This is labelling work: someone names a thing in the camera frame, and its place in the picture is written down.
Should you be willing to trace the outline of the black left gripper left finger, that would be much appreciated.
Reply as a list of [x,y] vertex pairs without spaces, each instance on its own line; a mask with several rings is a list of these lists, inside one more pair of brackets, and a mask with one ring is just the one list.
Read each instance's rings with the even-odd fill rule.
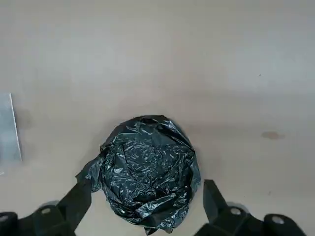
[[2,236],[74,236],[92,203],[91,181],[85,179],[56,204],[44,204],[27,217],[15,212],[0,213]]

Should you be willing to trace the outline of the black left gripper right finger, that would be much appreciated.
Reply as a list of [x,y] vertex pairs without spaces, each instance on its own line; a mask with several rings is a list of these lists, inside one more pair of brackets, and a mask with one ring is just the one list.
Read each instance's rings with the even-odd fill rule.
[[238,206],[229,206],[213,180],[204,180],[203,207],[208,218],[196,236],[304,236],[291,218],[267,214],[263,220]]

